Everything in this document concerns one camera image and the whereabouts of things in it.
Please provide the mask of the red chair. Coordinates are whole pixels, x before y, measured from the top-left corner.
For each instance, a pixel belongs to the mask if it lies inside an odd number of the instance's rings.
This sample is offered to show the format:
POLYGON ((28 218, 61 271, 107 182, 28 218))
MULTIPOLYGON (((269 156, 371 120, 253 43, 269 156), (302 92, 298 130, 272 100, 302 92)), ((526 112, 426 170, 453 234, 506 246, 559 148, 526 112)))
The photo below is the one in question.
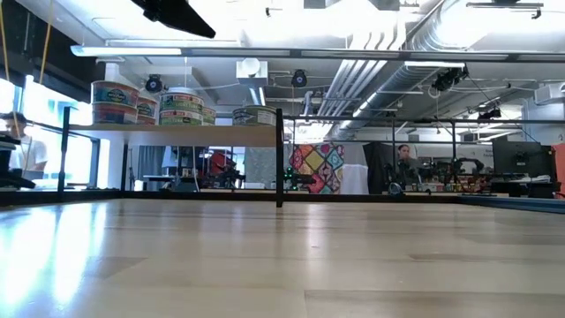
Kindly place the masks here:
POLYGON ((235 172, 237 164, 223 150, 214 150, 208 158, 208 174, 219 177, 226 172, 235 172))

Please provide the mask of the black cloth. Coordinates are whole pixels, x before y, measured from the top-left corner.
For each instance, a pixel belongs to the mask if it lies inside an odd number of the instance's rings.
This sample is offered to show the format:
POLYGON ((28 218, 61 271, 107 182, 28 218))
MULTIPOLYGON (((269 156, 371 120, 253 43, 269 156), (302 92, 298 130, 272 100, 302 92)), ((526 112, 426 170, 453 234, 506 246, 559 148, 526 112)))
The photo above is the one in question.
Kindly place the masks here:
POLYGON ((372 141, 363 146, 368 167, 368 180, 374 183, 385 181, 385 165, 393 164, 394 148, 390 143, 372 141))

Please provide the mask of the white ceiling pipes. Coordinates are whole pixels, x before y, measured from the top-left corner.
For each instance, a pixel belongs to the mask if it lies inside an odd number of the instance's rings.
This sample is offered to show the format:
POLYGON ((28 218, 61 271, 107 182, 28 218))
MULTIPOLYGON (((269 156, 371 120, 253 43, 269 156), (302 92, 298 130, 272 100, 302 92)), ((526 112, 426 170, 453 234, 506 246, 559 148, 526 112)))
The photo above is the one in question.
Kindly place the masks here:
POLYGON ((374 80, 387 62, 384 60, 343 60, 322 99, 319 116, 340 115, 374 80))

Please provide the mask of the black aluminium table frame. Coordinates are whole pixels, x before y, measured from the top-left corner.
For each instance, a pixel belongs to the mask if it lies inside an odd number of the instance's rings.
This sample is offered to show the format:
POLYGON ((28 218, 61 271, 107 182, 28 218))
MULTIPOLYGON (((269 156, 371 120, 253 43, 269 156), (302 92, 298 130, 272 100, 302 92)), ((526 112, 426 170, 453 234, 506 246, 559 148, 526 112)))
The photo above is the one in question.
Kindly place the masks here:
POLYGON ((273 201, 280 208, 284 202, 321 203, 453 203, 491 208, 520 209, 565 215, 565 200, 504 198, 481 195, 357 195, 357 194, 299 194, 283 190, 283 115, 278 112, 274 131, 275 139, 275 190, 273 192, 232 191, 220 192, 133 192, 101 190, 83 192, 0 192, 0 207, 70 203, 109 199, 193 200, 193 201, 273 201))

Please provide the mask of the wooden shelf black metal legs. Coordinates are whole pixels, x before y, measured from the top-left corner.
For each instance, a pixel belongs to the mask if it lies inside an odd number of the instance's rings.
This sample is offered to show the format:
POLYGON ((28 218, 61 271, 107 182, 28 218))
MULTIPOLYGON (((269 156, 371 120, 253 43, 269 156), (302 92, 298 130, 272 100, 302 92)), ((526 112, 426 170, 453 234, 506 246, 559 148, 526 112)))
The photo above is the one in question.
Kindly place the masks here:
POLYGON ((133 198, 133 192, 125 190, 125 173, 130 146, 178 146, 178 147, 273 147, 275 148, 275 205, 283 205, 283 111, 275 112, 274 126, 182 126, 182 125, 71 125, 70 110, 64 110, 64 122, 61 140, 61 164, 57 192, 64 192, 65 160, 68 150, 68 138, 71 131, 82 131, 88 138, 108 137, 112 141, 123 143, 120 199, 133 198))

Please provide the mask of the colourful patchwork panel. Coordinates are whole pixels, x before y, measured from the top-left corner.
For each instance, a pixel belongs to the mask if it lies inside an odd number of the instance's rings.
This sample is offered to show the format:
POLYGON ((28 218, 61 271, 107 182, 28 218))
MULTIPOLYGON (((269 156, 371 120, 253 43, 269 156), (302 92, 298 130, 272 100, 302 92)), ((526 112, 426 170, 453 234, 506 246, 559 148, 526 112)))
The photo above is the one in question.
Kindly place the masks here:
POLYGON ((305 188, 313 194, 339 194, 343 180, 344 147, 334 143, 295 145, 289 158, 298 174, 314 183, 305 188))

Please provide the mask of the orange red panel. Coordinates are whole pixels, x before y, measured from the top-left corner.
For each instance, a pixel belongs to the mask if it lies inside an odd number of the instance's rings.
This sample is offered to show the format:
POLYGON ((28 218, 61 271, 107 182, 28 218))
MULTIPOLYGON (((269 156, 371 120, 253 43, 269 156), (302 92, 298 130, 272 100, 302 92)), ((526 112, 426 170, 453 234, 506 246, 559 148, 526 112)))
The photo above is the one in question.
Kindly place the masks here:
POLYGON ((565 200, 565 143, 552 146, 555 163, 556 197, 565 200))

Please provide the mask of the white wall unit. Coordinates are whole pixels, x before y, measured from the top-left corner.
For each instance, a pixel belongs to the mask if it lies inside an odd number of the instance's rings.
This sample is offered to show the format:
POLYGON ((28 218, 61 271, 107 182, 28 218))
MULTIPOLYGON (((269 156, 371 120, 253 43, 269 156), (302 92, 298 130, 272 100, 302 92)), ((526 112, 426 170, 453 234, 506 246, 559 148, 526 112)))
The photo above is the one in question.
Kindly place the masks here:
POLYGON ((534 91, 534 102, 537 105, 565 102, 565 82, 551 83, 534 91))

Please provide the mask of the white blue label tuna can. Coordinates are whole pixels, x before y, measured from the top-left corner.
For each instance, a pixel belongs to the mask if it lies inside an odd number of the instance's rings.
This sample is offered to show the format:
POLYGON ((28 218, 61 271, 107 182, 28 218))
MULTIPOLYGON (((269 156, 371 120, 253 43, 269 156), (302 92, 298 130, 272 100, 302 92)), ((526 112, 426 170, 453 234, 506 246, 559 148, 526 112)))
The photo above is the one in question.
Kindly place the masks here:
POLYGON ((248 105, 232 111, 235 126, 275 126, 276 109, 262 105, 248 105))

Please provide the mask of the white ceiling box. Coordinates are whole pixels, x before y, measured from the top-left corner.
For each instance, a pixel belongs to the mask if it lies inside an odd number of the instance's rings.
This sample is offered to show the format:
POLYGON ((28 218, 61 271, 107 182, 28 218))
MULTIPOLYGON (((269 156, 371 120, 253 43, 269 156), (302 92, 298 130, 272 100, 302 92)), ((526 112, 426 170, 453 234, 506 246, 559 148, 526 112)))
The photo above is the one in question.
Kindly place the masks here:
POLYGON ((264 87, 268 84, 267 61, 247 57, 236 63, 237 81, 248 87, 264 87))

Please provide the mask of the silver corrugated air duct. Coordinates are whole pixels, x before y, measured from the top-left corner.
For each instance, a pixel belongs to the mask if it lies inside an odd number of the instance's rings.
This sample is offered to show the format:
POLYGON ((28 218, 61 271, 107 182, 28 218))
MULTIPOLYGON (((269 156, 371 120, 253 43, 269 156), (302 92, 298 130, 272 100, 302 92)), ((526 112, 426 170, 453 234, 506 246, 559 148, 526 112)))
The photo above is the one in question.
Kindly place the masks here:
POLYGON ((332 136, 349 138, 355 129, 365 126, 371 119, 384 117, 397 102, 439 70, 431 62, 404 62, 361 103, 353 114, 354 120, 345 120, 337 125, 332 136))

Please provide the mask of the black desktop monitor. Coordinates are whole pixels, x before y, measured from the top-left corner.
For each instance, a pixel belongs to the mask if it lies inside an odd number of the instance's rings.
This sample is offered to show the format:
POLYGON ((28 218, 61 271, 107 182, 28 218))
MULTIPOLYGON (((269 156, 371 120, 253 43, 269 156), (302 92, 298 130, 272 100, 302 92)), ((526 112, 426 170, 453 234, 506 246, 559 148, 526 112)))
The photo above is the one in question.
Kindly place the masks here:
POLYGON ((528 175, 531 178, 550 176, 553 172, 553 151, 538 142, 495 140, 493 168, 496 174, 528 175))

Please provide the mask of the long ceiling light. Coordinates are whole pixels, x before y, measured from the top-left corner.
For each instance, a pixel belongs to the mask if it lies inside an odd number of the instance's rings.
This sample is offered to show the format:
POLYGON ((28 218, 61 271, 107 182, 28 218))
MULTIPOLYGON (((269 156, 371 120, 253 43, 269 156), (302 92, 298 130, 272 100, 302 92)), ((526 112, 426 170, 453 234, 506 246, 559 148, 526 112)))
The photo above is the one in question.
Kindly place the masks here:
POLYGON ((77 57, 290 57, 289 49, 71 46, 77 57))

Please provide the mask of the grey ceiling rail fixture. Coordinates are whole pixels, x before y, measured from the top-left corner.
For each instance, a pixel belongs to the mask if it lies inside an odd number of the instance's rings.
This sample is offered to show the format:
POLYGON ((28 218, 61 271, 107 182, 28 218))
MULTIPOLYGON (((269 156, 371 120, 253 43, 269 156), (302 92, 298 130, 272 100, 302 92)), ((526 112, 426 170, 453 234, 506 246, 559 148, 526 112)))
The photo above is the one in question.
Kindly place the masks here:
POLYGON ((541 2, 523 2, 522 0, 488 0, 484 2, 468 2, 468 8, 511 11, 532 11, 531 19, 538 19, 545 5, 541 2))

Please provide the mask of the person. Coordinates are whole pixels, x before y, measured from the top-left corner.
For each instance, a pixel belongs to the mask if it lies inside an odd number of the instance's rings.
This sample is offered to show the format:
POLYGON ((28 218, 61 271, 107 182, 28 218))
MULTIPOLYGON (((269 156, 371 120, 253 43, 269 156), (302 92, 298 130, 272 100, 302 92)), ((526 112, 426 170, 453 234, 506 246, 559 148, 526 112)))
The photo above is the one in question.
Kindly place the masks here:
POLYGON ((398 159, 396 162, 397 172, 406 177, 416 178, 419 176, 418 169, 421 162, 411 155, 411 148, 407 144, 401 144, 397 148, 398 159))
POLYGON ((11 169, 23 171, 44 172, 48 163, 46 144, 26 133, 28 121, 20 112, 0 114, 0 119, 5 123, 7 132, 12 138, 19 140, 20 144, 11 152, 11 169))

